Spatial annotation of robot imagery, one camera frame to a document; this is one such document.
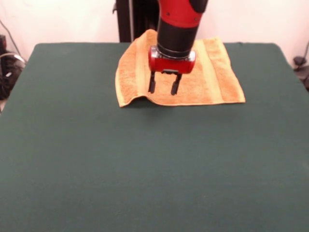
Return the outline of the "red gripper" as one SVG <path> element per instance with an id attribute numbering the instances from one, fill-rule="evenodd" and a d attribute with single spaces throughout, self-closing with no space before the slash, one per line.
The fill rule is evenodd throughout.
<path id="1" fill-rule="evenodd" d="M 188 74 L 193 70 L 197 58 L 195 51 L 190 51 L 189 55 L 182 59 L 168 58 L 162 55 L 157 46 L 152 45 L 148 52 L 148 63 L 151 71 L 148 92 L 155 92 L 155 72 L 177 73 L 176 80 L 171 88 L 171 95 L 176 95 L 182 74 Z"/>

